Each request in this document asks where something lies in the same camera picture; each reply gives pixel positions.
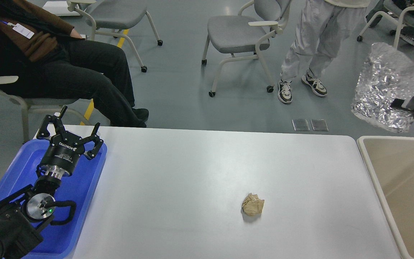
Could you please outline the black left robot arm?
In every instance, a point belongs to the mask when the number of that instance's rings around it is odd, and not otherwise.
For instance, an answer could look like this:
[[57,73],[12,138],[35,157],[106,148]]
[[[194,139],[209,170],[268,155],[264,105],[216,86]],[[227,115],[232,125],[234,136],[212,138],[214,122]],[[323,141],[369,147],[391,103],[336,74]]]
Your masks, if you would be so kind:
[[67,131],[62,117],[46,115],[36,138],[49,146],[36,168],[34,185],[27,185],[0,200],[0,259],[21,259],[44,239],[41,231],[49,225],[65,225],[74,218],[77,204],[56,200],[54,195],[63,176],[71,176],[82,155],[88,160],[99,153],[103,140],[98,136],[100,123],[91,135],[82,138]]

